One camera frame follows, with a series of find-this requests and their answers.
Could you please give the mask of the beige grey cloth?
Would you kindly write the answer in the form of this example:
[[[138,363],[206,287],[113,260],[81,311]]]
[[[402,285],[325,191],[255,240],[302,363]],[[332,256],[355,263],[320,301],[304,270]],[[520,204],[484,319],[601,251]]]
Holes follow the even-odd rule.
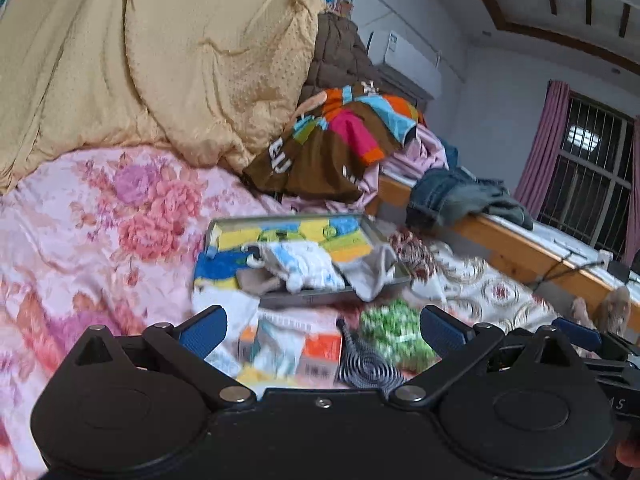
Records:
[[[243,292],[257,297],[277,292],[283,286],[280,278],[265,269],[239,269],[236,271],[235,277]]]

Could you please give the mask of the black white striped sock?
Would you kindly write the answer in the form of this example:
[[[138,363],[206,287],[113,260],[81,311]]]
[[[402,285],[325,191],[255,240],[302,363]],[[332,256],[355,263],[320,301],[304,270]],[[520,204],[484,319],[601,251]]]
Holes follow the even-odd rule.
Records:
[[[405,382],[401,372],[362,341],[344,318],[337,319],[336,327],[343,339],[338,382],[354,389],[378,389],[386,396]]]

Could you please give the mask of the white blue printed cloth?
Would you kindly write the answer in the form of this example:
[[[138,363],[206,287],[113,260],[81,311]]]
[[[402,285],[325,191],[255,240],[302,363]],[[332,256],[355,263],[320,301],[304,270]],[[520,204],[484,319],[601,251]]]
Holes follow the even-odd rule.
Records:
[[[330,254],[316,242],[256,242],[241,249],[248,253],[246,263],[250,268],[265,269],[277,276],[291,294],[303,289],[336,292],[345,288]]]

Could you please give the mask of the green pellets plastic bag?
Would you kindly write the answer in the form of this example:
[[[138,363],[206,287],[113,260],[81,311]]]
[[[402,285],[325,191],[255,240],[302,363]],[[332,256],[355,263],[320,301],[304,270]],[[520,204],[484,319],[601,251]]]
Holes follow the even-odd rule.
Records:
[[[363,340],[394,367],[420,373],[439,361],[420,330],[420,313],[396,299],[363,310],[359,318]]]

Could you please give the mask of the white gold ornate bedspread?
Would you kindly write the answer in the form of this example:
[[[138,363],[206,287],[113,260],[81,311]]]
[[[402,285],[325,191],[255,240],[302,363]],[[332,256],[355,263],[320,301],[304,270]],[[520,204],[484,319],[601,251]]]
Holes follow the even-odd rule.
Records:
[[[559,316],[548,301],[483,258],[460,256],[447,243],[392,222],[376,225],[409,270],[411,282],[401,298],[413,309],[434,304],[465,324],[490,323],[506,333],[533,332]]]

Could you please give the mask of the white orange box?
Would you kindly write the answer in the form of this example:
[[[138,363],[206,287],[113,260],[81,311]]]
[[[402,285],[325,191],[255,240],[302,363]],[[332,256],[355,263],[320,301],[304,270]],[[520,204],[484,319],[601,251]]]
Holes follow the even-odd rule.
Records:
[[[235,343],[236,379],[255,388],[335,386],[343,336],[332,309],[260,309]]]

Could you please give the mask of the cartoon colourful tray towel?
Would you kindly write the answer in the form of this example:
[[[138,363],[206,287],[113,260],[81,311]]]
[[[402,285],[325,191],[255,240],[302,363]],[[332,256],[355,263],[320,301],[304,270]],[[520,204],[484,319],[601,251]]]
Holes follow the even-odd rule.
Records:
[[[193,285],[237,289],[236,272],[260,260],[260,244],[300,240],[317,243],[339,263],[363,257],[375,245],[364,232],[362,218],[349,214],[214,221],[195,263]]]

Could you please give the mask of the grey metal tray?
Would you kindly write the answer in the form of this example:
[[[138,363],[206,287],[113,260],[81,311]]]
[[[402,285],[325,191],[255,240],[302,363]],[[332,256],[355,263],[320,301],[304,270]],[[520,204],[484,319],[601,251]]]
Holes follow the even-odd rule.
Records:
[[[213,220],[206,233],[204,250],[196,260],[194,289],[213,286],[240,290],[242,287],[236,274],[252,266],[262,266],[259,245],[299,242],[318,244],[331,257],[336,273],[342,274],[345,266],[350,270],[356,263],[366,263],[364,260],[368,265],[362,270],[373,271],[373,263],[380,263],[380,258],[373,257],[380,253],[378,248],[383,247],[386,239],[365,214],[301,214]],[[384,256],[385,263],[389,264],[378,295],[388,296],[408,286],[411,278],[406,266],[395,260],[393,251]],[[305,286],[297,294],[292,294],[282,284],[275,290],[255,295],[260,298],[260,306],[268,309],[364,301],[344,274],[342,280],[345,284],[342,289]]]

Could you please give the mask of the pink floral bed sheet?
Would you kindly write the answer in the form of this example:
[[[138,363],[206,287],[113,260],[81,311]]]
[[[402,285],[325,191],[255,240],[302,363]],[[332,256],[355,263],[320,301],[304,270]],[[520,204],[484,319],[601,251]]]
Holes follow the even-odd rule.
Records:
[[[209,222],[277,207],[218,167],[156,148],[78,151],[1,200],[1,474],[35,479],[38,396],[84,330],[137,335],[201,307],[193,272]]]

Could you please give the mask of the blue denim jeans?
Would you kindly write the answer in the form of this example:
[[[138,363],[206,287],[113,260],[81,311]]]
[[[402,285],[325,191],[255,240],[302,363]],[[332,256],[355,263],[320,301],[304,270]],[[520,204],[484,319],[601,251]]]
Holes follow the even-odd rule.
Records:
[[[534,219],[502,181],[479,179],[463,167],[430,169],[411,189],[406,223],[412,228],[453,226],[466,216],[491,214],[531,231]]]

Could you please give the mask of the barred window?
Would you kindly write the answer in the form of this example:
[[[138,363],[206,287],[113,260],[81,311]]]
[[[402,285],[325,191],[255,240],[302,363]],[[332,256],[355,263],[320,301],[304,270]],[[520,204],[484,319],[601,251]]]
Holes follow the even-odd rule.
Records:
[[[622,260],[632,192],[634,120],[573,93],[537,220]]]

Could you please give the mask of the pink crumpled sheet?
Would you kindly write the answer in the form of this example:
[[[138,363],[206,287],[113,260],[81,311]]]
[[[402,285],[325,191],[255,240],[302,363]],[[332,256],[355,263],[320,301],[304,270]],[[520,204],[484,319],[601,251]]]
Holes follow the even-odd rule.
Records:
[[[363,177],[356,181],[360,195],[358,200],[351,203],[336,200],[305,200],[299,197],[284,196],[280,204],[287,211],[309,212],[310,214],[344,214],[345,212],[361,212],[378,197],[381,172],[391,172],[416,182],[429,169],[447,169],[448,159],[446,148],[431,130],[418,125],[411,140],[399,151],[391,154],[382,162],[368,168]]]

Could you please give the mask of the pink curtain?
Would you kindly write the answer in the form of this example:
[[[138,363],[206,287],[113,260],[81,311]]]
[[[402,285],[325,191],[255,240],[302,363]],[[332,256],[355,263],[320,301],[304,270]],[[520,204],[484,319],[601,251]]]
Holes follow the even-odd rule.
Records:
[[[541,211],[551,183],[565,134],[568,104],[570,86],[563,81],[550,80],[532,149],[514,193],[515,198],[534,218]]]

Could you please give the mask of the brown multicolour striped blanket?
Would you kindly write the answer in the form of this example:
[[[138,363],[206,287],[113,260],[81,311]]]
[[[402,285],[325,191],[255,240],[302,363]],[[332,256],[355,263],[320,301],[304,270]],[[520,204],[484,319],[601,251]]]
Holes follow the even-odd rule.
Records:
[[[243,182],[271,196],[352,203],[371,167],[399,152],[425,124],[406,99],[371,81],[324,90],[309,99],[262,154],[243,170]]]

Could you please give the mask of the white air conditioner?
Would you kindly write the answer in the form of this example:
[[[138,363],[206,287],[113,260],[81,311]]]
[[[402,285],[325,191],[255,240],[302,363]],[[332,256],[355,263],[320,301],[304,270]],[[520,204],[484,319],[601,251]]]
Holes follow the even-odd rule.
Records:
[[[384,77],[420,100],[434,101],[442,94],[438,67],[397,32],[371,32],[367,54]]]

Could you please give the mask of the yellow quilt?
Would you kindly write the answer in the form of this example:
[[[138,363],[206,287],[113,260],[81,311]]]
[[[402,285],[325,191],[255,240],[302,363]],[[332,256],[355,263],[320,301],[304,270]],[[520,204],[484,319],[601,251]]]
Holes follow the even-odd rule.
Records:
[[[298,103],[323,0],[9,0],[1,186],[81,148],[243,170]]]

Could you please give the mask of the brown padded jacket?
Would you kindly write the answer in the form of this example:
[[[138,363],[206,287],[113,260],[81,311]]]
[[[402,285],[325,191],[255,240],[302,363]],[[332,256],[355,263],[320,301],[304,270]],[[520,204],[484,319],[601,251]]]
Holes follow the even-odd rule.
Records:
[[[318,35],[299,104],[322,90],[361,81],[381,87],[380,72],[367,55],[357,25],[333,13],[318,15]]]

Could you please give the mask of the wooden bed frame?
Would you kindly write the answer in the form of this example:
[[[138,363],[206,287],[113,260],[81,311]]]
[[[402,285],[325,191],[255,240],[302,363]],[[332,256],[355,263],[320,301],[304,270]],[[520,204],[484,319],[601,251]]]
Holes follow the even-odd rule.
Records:
[[[399,220],[408,226],[405,218]],[[628,328],[639,330],[639,278],[630,274],[621,281],[597,263],[598,254],[580,248],[564,234],[545,226],[527,231],[499,217],[476,214],[453,226],[410,230],[447,242],[460,255],[481,256],[495,269],[529,286],[562,314],[570,313],[572,301],[582,298],[594,312],[612,290],[626,286],[631,298]]]

